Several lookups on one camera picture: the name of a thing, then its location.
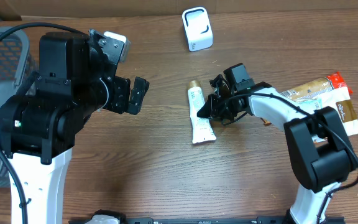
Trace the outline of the white tube gold cap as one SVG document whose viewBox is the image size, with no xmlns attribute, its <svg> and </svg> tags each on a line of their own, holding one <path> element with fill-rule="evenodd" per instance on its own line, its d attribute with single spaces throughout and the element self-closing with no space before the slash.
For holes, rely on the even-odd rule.
<svg viewBox="0 0 358 224">
<path fill-rule="evenodd" d="M 210 125 L 208 118 L 200 118 L 197 113 L 205 105 L 203 91 L 198 80 L 192 80 L 188 85 L 188 101 L 190 110 L 190 119 L 193 129 L 192 143 L 200 144 L 202 142 L 215 141 L 216 136 Z"/>
</svg>

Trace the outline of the orange spaghetti package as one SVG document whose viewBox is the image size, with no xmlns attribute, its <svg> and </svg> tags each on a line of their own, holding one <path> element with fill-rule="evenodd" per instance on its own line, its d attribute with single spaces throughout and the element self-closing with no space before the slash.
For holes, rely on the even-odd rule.
<svg viewBox="0 0 358 224">
<path fill-rule="evenodd" d="M 341 76 L 340 72 L 335 72 L 323 78 L 285 90 L 280 94 L 298 103 L 298 100 L 310 99 L 319 94 L 341 87 L 348 87 L 348 85 Z M 351 97 L 353 91 L 349 87 L 348 90 Z"/>
</svg>

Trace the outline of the beige brown snack pouch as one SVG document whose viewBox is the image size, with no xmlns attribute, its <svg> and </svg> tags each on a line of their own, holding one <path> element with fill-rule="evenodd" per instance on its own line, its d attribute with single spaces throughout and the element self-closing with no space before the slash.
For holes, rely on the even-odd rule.
<svg viewBox="0 0 358 224">
<path fill-rule="evenodd" d="M 323 107 L 334 108 L 341 118 L 342 125 L 348 136 L 358 134 L 358 119 L 353 107 L 348 87 L 341 87 L 310 99 L 321 99 Z"/>
</svg>

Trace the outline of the teal snack packet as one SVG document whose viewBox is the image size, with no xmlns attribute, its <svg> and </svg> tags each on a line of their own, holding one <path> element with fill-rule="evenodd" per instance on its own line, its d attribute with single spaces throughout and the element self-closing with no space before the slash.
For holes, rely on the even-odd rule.
<svg viewBox="0 0 358 224">
<path fill-rule="evenodd" d="M 323 107 L 321 99 L 306 99 L 299 102 L 302 107 L 308 110 L 319 110 Z"/>
</svg>

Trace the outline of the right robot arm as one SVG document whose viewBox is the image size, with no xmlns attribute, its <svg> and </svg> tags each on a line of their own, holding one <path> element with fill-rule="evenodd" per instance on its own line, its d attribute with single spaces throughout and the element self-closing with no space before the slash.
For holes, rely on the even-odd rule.
<svg viewBox="0 0 358 224">
<path fill-rule="evenodd" d="M 255 83 L 242 63 L 209 83 L 215 91 L 198 117 L 234 123 L 249 114 L 285 133 L 291 168 L 300 183 L 296 199 L 284 216 L 259 217 L 257 223 L 344 223 L 343 217 L 325 215 L 334 193 L 358 184 L 358 157 L 337 111 L 302 107 L 272 85 Z"/>
</svg>

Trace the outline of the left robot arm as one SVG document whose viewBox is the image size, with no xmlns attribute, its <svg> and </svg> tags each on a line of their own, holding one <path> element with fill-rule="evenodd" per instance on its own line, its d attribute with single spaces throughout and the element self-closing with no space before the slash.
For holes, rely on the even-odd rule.
<svg viewBox="0 0 358 224">
<path fill-rule="evenodd" d="M 39 42 L 35 93 L 0 107 L 0 146 L 23 189 L 29 223 L 61 223 L 75 137 L 97 110 L 138 114 L 149 83 L 116 75 L 129 40 L 113 32 L 49 32 Z"/>
</svg>

